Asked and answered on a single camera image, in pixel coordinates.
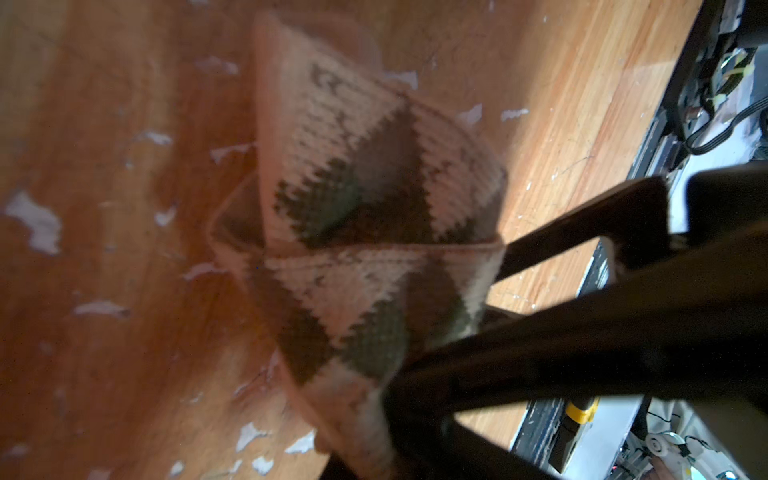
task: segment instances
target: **wood grain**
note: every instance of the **wood grain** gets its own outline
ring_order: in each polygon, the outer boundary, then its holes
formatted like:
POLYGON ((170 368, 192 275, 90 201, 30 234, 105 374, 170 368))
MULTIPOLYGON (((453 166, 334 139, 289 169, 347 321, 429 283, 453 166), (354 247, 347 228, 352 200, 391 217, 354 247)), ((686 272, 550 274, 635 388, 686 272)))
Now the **wood grain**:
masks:
MULTIPOLYGON (((239 458, 237 475, 254 478, 260 455, 275 460, 271 478, 315 478, 324 457, 283 454, 309 427, 268 381, 274 345, 246 297, 228 275, 180 278, 213 258, 203 225, 257 161, 254 149, 210 158, 254 140, 253 14, 348 12, 389 70, 419 73, 423 94, 457 112, 482 103, 476 128, 511 171, 513 239, 624 179, 700 2, 493 3, 0 2, 0 201, 26 190, 64 226, 51 257, 0 217, 0 452, 29 447, 0 458, 0 478, 166 478, 177 460, 179 478, 201 478, 239 458), (239 74, 201 66, 210 56, 239 74), (519 108, 530 113, 501 122, 519 108), (174 205, 175 220, 156 225, 174 205), (73 314, 92 300, 131 315, 73 314), (248 422, 272 435, 237 454, 248 422)), ((509 279, 490 301, 527 313, 573 296, 592 248, 509 279)), ((521 415, 462 421, 508 445, 521 415)))

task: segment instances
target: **wooden surface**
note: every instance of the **wooden surface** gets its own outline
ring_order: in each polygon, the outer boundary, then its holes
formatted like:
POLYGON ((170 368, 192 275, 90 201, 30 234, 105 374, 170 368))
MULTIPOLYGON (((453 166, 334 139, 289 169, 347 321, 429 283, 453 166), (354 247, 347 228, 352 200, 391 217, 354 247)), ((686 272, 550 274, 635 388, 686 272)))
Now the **wooden surface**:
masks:
MULTIPOLYGON (((268 375, 274 345, 245 296, 228 275, 180 277, 213 258, 204 223, 257 161, 253 148, 219 165, 209 153, 254 140, 257 8, 349 12, 389 70, 418 72, 423 94, 457 112, 482 103, 476 128, 511 171, 510 240, 625 178, 699 3, 0 2, 0 201, 26 190, 63 224, 49 256, 0 217, 0 452, 28 447, 0 458, 0 478, 86 479, 94 468, 166 478, 182 461, 179 478, 197 479, 236 459, 235 478, 256 478, 261 455, 275 461, 270 478, 322 468, 321 455, 282 453, 309 427, 268 375), (211 55, 239 74, 200 63, 211 55), (500 121, 519 108, 530 113, 500 121), (174 205, 159 227, 154 214, 174 205), (93 300, 131 314, 73 314, 93 300), (248 422, 272 435, 237 454, 248 422)), ((515 276, 489 301, 529 313, 572 297, 593 246, 515 276)), ((463 421, 508 445, 522 413, 463 421)))

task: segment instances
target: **wooden table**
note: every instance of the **wooden table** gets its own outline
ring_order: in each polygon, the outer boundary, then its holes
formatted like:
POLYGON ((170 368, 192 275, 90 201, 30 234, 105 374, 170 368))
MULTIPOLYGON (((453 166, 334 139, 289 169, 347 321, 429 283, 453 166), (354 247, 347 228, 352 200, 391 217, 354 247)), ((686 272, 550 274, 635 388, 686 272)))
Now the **wooden table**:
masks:
MULTIPOLYGON (((237 459, 236 478, 256 478, 261 455, 271 478, 321 470, 321 455, 283 454, 310 428, 246 297, 226 274, 182 277, 212 260, 204 223, 254 168, 247 145, 218 164, 210 151, 254 141, 250 26, 275 4, 348 12, 419 91, 482 104, 475 127, 511 171, 513 239, 625 178, 700 1, 0 2, 0 200, 23 190, 63 226, 52 256, 0 219, 0 478, 166 478, 176 461, 178 478, 226 478, 237 459), (130 315, 74 313, 96 300, 130 315), (248 422, 271 436, 236 453, 248 422)), ((573 297, 593 247, 489 301, 529 313, 573 297)), ((462 418, 507 445, 523 412, 462 418)))

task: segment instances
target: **yellow tape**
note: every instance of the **yellow tape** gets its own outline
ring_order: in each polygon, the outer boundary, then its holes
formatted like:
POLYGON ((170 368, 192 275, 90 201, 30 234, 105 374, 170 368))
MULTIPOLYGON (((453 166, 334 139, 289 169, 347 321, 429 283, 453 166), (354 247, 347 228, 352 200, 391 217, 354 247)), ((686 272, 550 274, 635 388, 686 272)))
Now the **yellow tape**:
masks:
POLYGON ((598 410, 598 403, 600 403, 600 399, 596 398, 588 409, 582 410, 573 403, 569 402, 568 406, 565 407, 565 415, 568 415, 574 422, 578 423, 579 425, 583 425, 587 422, 591 422, 594 419, 594 413, 598 410))

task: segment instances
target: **sunlit wood surface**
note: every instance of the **sunlit wood surface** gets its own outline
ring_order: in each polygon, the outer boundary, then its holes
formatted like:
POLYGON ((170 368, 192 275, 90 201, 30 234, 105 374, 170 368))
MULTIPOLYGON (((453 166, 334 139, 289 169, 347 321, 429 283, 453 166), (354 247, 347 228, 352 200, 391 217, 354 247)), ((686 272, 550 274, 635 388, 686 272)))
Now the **sunlit wood surface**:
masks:
MULTIPOLYGON (((283 454, 309 427, 269 380, 274 345, 247 298, 225 274, 181 277, 213 259, 204 223, 257 162, 242 148, 216 165, 210 150, 254 140, 258 8, 351 13, 387 69, 418 73, 420 92, 457 113, 482 104, 475 128, 511 171, 511 240, 624 179, 699 3, 0 2, 0 201, 25 190, 63 224, 49 256, 0 217, 0 478, 166 478, 176 461, 178 478, 226 478, 237 459, 235 478, 256 478, 261 455, 275 461, 269 478, 322 469, 321 455, 283 454), (93 300, 131 314, 73 314, 93 300), (248 422, 271 436, 237 453, 248 422)), ((489 301, 530 313, 572 297, 593 246, 515 276, 489 301)), ((464 421, 508 445, 523 412, 464 421)))

